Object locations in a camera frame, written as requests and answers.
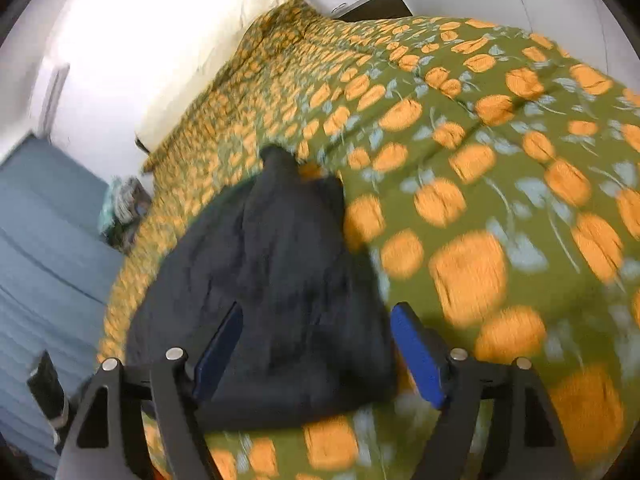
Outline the black puffer jacket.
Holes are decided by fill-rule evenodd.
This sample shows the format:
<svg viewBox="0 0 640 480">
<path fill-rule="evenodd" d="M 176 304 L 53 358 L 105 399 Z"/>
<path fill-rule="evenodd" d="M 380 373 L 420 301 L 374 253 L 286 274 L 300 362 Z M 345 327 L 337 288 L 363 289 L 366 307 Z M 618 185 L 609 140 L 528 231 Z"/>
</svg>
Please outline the black puffer jacket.
<svg viewBox="0 0 640 480">
<path fill-rule="evenodd" d="M 344 240 L 341 181 L 304 179 L 277 145 L 260 157 L 262 171 L 216 196 L 164 258 L 127 333 L 127 363 L 146 364 L 240 306 L 238 344 L 196 414 L 205 431 L 302 426 L 397 389 L 371 261 Z"/>
</svg>

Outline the blue pleated curtain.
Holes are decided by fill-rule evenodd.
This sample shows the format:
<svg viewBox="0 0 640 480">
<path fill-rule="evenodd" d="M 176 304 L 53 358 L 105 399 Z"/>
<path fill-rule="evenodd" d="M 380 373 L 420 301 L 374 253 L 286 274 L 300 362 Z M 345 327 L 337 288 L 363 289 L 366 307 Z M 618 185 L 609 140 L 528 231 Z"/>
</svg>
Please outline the blue pleated curtain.
<svg viewBox="0 0 640 480">
<path fill-rule="evenodd" d="M 122 265 L 98 233 L 105 191 L 104 181 L 33 136 L 1 165 L 1 433 L 47 476 L 58 456 L 26 379 L 41 351 L 68 393 L 96 368 Z"/>
</svg>

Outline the cream padded headboard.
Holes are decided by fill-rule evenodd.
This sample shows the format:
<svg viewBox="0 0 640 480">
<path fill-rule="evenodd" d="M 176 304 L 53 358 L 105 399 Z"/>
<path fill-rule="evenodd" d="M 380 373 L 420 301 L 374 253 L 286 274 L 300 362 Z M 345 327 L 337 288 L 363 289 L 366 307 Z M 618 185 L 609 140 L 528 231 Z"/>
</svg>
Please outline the cream padded headboard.
<svg viewBox="0 0 640 480">
<path fill-rule="evenodd" d="M 204 39 L 171 77 L 134 128 L 137 144 L 151 153 L 171 133 L 192 101 L 230 61 L 250 25 L 288 0 L 228 0 L 204 23 Z"/>
</svg>

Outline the pile of clothes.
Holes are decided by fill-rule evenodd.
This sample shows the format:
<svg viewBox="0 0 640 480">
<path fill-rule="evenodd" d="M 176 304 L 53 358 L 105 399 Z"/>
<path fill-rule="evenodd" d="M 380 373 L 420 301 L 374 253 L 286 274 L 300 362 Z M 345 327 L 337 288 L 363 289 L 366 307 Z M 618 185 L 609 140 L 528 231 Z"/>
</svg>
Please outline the pile of clothes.
<svg viewBox="0 0 640 480">
<path fill-rule="evenodd" d="M 128 254 L 151 206 L 151 195 L 137 177 L 116 177 L 108 185 L 98 218 L 104 242 Z"/>
</svg>

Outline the green orange floral duvet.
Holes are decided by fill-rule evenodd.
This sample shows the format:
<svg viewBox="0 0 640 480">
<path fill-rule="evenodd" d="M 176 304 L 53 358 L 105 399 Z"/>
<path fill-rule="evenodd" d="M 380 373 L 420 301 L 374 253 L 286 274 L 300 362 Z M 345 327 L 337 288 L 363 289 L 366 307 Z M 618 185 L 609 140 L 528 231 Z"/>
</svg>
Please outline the green orange floral duvet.
<svg viewBox="0 0 640 480">
<path fill-rule="evenodd" d="M 514 27 L 288 0 L 151 145 L 100 356 L 122 356 L 165 255 L 269 142 L 343 181 L 347 243 L 387 302 L 482 358 L 532 358 L 579 477 L 608 471 L 639 420 L 637 92 Z"/>
</svg>

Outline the dark right nightstand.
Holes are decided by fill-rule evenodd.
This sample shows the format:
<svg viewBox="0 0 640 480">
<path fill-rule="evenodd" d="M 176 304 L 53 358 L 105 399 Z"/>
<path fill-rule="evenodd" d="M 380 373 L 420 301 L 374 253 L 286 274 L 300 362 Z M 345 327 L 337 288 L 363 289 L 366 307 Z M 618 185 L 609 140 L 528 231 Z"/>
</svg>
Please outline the dark right nightstand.
<svg viewBox="0 0 640 480">
<path fill-rule="evenodd" d="M 388 18 L 408 18 L 412 16 L 404 0 L 359 0 L 341 9 L 335 9 L 332 16 L 344 22 L 387 20 Z"/>
</svg>

